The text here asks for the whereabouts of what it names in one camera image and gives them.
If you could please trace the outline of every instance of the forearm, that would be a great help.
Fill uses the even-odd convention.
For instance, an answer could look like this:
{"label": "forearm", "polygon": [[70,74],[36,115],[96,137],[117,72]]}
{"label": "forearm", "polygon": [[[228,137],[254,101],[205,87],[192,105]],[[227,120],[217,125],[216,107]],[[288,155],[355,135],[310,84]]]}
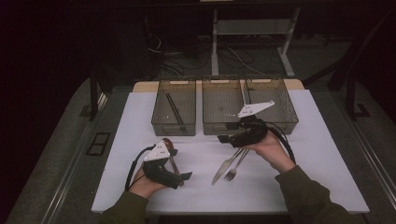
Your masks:
{"label": "forearm", "polygon": [[99,223],[143,224],[145,223],[148,202],[149,200],[142,196],[124,191],[114,206],[107,209],[99,217]]}
{"label": "forearm", "polygon": [[299,166],[276,180],[294,223],[354,223],[345,208],[332,203],[329,190],[311,180]]}

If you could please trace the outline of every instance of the gray carpet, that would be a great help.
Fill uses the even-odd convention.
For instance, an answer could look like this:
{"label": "gray carpet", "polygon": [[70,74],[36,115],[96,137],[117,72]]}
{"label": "gray carpet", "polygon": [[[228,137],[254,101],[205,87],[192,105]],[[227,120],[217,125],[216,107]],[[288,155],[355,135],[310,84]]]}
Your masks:
{"label": "gray carpet", "polygon": [[[249,64],[252,68],[285,76],[275,50],[279,43],[281,43],[279,40],[274,40],[270,44],[255,48],[235,49],[244,60],[254,58],[254,62]],[[330,43],[327,47],[323,46],[323,43],[324,39],[320,37],[292,41],[288,55],[296,78],[303,80],[314,75],[339,59],[349,46],[347,42]],[[224,55],[223,60],[219,60],[221,74],[254,73],[241,66],[236,60],[225,57],[232,56],[230,51],[220,50]],[[209,53],[204,52],[198,58],[183,56],[173,58],[173,62],[185,67],[177,67],[175,63],[167,61],[166,64],[173,65],[177,71],[161,70],[159,75],[175,73],[208,75],[211,73],[210,62],[207,62],[208,56]],[[345,116],[343,108],[345,94],[343,91],[329,92],[326,88],[329,78],[330,76],[323,77],[306,88],[311,90],[334,142],[371,210],[364,216],[354,215],[354,217],[359,224],[394,223],[395,209],[361,152],[361,144],[354,137],[348,124],[348,117]],[[98,215],[91,212],[92,202],[130,90],[130,88],[116,88],[108,95],[106,105],[95,121],[89,122],[88,118],[80,116],[80,111],[89,104],[90,96],[88,82],[82,83],[59,121],[7,223],[40,223],[48,210],[52,214],[52,217],[46,219],[49,223],[96,222]],[[363,87],[358,88],[357,102],[364,104],[371,115],[369,118],[358,119],[357,123],[370,144],[375,146],[375,152],[391,178],[395,179],[395,125]],[[110,133],[105,154],[100,157],[85,155],[95,133]],[[67,172],[70,167],[74,172]],[[54,195],[58,196],[56,202],[60,203],[59,209],[51,204]],[[290,223],[288,216],[195,217],[194,219],[206,223]],[[160,223],[191,223],[191,217],[161,217],[159,221]]]}

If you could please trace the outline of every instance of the metal floor strip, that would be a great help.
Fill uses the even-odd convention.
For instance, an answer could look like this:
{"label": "metal floor strip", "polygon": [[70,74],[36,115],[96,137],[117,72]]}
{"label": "metal floor strip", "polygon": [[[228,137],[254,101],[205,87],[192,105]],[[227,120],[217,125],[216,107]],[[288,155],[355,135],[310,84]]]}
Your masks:
{"label": "metal floor strip", "polygon": [[73,155],[73,158],[65,171],[61,183],[55,191],[52,201],[49,204],[49,207],[43,219],[41,220],[41,223],[55,223],[56,217],[61,211],[67,193],[73,184],[74,178],[76,177],[81,157],[85,154],[86,148],[90,145],[89,140],[92,137],[92,131],[95,130],[97,123],[102,116],[102,111],[106,105],[106,101],[107,97],[102,93],[98,100],[98,113],[96,114],[96,118],[93,121],[88,122],[88,125],[85,127],[81,137],[79,138],[75,154]]}
{"label": "metal floor strip", "polygon": [[396,210],[396,187],[393,180],[390,178],[386,168],[382,165],[381,161],[375,154],[375,150],[370,145],[367,138],[364,136],[361,127],[357,123],[357,121],[353,121],[349,115],[347,114],[344,105],[345,103],[341,99],[339,93],[332,93],[332,98],[336,102],[337,107],[341,111],[345,121],[348,123],[349,127],[353,131],[355,137],[359,141],[361,145],[361,152],[363,153],[364,157],[370,164],[375,176],[377,177],[379,184],[381,185],[382,189],[387,194],[390,203],[393,205],[393,208]]}

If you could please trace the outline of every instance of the floor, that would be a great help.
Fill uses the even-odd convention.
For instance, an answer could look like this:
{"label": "floor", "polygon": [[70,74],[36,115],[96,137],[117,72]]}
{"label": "floor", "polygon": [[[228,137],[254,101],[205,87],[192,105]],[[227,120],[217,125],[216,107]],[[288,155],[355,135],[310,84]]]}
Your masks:
{"label": "floor", "polygon": [[[198,57],[169,51],[160,60],[160,75],[209,75],[210,41],[201,37]],[[260,71],[265,74],[284,74],[276,47],[281,37],[240,36],[220,41],[219,71],[221,74],[246,74]],[[346,52],[349,42],[331,42],[324,46],[324,38],[293,39],[288,56],[296,78],[304,80],[334,63]],[[246,68],[235,57],[256,71]],[[383,171],[373,169],[366,152],[372,148],[389,176],[388,186],[396,179],[396,127],[376,104],[363,86],[358,86],[357,103],[363,104],[371,117],[352,121],[344,109],[345,89],[328,91],[329,74],[305,86],[311,90],[334,142],[352,173],[371,212],[354,215],[356,222],[390,224],[396,220],[394,201],[387,194],[387,184],[378,178]],[[90,121],[84,109],[90,104],[89,81],[81,84],[70,100],[39,163],[14,207],[7,223],[95,223],[97,214],[91,206],[106,158],[117,131],[130,86],[118,86],[101,104],[100,112]],[[85,155],[94,133],[110,133],[105,153],[100,157]],[[231,216],[231,217],[160,217],[159,223],[292,223],[289,216]]]}

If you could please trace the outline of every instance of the hand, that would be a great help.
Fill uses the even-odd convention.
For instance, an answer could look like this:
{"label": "hand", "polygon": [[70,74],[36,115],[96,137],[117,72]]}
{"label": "hand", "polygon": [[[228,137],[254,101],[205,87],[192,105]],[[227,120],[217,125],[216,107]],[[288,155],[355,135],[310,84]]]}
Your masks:
{"label": "hand", "polygon": [[268,134],[259,143],[244,146],[243,148],[256,151],[272,167],[278,170],[280,174],[286,173],[296,165],[288,154],[286,154],[279,140],[271,131],[268,131]]}
{"label": "hand", "polygon": [[149,198],[153,193],[160,189],[166,189],[167,187],[163,184],[160,184],[158,182],[154,182],[150,179],[148,179],[145,176],[145,173],[142,169],[142,166],[140,169],[137,171],[137,173],[134,175],[134,180],[132,186],[129,188],[128,191],[135,193],[137,195],[142,196],[143,198]]}

